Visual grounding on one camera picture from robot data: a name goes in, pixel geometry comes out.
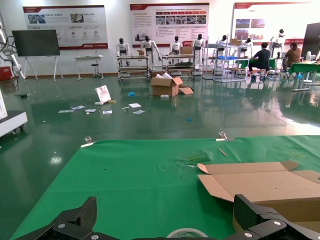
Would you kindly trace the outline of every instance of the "metal rack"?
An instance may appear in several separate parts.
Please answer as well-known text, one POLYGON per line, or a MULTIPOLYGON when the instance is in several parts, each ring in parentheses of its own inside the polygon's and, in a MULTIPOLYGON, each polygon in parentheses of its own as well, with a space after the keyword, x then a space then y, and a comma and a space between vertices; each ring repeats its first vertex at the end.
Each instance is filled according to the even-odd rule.
POLYGON ((195 55, 194 54, 169 54, 169 55, 162 55, 162 70, 168 72, 172 76, 179 76, 179 77, 190 77, 194 76, 192 71, 195 71, 195 55), (181 59, 192 59, 191 66, 181 66, 181 65, 168 65, 168 61, 172 60, 181 60, 181 59))
POLYGON ((149 69, 149 57, 148 56, 117 56, 116 63, 118 66, 118 82, 122 82, 124 79, 150 79, 151 73, 149 69), (145 65, 141 66, 122 66, 122 61, 130 60, 145 60, 145 65), (131 76, 130 73, 144 73, 144 76, 131 76))
POLYGON ((207 44, 206 46, 206 60, 205 65, 202 67, 203 75, 202 78, 205 80, 214 80, 220 83, 229 83, 229 82, 241 82, 246 81, 248 76, 248 66, 249 66, 249 58, 238 58, 228 56, 228 52, 231 51, 232 48, 238 51, 238 56, 240 56, 240 51, 242 46, 230 45, 228 42, 226 44, 216 43, 216 44, 207 44), (218 49, 224 48, 224 56, 218 58, 218 49), (209 58, 209 49, 216 49, 216 56, 212 56, 209 58), (208 67, 208 60, 214 62, 213 67, 208 67), (247 67, 245 69, 239 68, 239 64, 236 64, 236 60, 245 60, 247 61, 247 67))

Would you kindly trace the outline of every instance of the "white wall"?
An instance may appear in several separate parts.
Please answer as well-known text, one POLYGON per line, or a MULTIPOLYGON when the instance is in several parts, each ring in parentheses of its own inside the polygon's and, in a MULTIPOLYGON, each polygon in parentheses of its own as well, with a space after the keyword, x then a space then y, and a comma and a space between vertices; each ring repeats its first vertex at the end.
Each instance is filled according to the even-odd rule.
MULTIPOLYGON (((210 3, 209 30, 208 35, 211 40, 217 39, 224 34, 231 33, 233 17, 233 7, 235 2, 283 2, 276 0, 0 0, 0 11, 2 13, 6 32, 11 34, 12 30, 26 30, 23 7, 32 6, 72 6, 72 5, 104 5, 106 15, 106 26, 109 49, 99 49, 98 54, 103 55, 102 72, 116 73, 115 45, 119 38, 124 38, 129 44, 130 41, 130 8, 129 4, 143 3, 210 3)), ((288 2, 302 2, 302 0, 288 0, 288 2)), ((310 11, 319 9, 319 0, 312 0, 314 7, 310 11)), ((161 53, 168 53, 166 47, 159 48, 161 53)), ((59 58, 61 70, 64 74, 76 74, 77 66, 74 57, 94 55, 95 50, 62 50, 59 58)), ((39 75, 53 75, 54 60, 52 57, 31 57, 33 64, 39 75)), ((22 66, 25 64, 24 58, 19 57, 18 61, 22 66)), ((81 63, 82 73, 92 73, 90 62, 81 63)))

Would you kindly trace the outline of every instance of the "display board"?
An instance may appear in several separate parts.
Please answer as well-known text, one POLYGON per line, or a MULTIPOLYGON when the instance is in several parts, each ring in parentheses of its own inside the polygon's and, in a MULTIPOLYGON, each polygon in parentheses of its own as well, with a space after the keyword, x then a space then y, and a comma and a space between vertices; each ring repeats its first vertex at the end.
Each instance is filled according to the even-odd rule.
POLYGON ((232 37, 251 38, 254 45, 270 42, 284 30, 285 44, 303 44, 310 23, 310 2, 237 2, 233 9, 232 37))
POLYGON ((148 35, 158 47, 168 47, 179 36, 183 46, 202 34, 208 37, 209 3, 130 4, 131 41, 139 48, 148 35))
POLYGON ((28 30, 56 30, 61 50, 107 49, 104 5, 23 7, 28 30))

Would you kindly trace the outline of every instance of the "red box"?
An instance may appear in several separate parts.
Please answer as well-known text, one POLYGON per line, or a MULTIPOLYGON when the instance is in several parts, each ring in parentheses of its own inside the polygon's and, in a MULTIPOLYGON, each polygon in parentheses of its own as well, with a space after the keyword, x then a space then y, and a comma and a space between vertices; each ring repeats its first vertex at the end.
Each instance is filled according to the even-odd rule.
POLYGON ((12 78, 12 72, 10 66, 0 67, 0 81, 10 80, 12 78))

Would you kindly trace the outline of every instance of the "green mat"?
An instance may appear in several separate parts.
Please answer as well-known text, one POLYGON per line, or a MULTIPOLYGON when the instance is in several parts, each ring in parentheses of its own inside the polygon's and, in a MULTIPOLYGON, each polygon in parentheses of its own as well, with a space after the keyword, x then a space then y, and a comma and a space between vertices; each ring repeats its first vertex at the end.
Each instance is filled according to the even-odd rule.
POLYGON ((233 204, 210 196, 197 177, 202 172, 190 165, 294 160, 298 170, 320 172, 319 141, 320 136, 100 141, 77 151, 13 239, 90 196, 97 197, 96 232, 128 240, 194 228, 222 239, 234 232, 233 204))

